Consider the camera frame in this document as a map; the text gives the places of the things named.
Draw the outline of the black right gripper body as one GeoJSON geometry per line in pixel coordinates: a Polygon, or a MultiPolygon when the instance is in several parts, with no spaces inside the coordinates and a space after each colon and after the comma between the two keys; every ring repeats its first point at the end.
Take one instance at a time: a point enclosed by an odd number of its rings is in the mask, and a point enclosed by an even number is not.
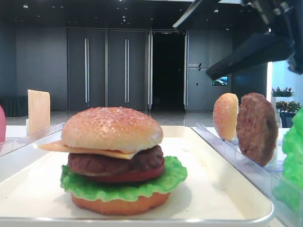
{"type": "Polygon", "coordinates": [[[289,70],[303,73],[303,2],[301,0],[243,0],[251,5],[262,17],[275,35],[291,40],[294,53],[287,60],[289,70]]]}

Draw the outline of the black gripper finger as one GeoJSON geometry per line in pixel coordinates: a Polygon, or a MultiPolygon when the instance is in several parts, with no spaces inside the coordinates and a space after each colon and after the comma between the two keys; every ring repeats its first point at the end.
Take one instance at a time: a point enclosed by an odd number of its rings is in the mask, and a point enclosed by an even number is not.
{"type": "Polygon", "coordinates": [[[172,27],[178,31],[266,30],[258,11],[247,0],[195,0],[172,27]]]}

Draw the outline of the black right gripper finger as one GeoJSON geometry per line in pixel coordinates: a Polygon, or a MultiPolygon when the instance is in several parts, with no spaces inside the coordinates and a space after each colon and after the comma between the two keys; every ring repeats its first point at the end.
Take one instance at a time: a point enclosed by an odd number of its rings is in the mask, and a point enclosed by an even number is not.
{"type": "Polygon", "coordinates": [[[232,54],[211,66],[206,74],[211,79],[218,79],[249,67],[282,61],[294,54],[291,39],[270,33],[253,34],[232,54]]]}

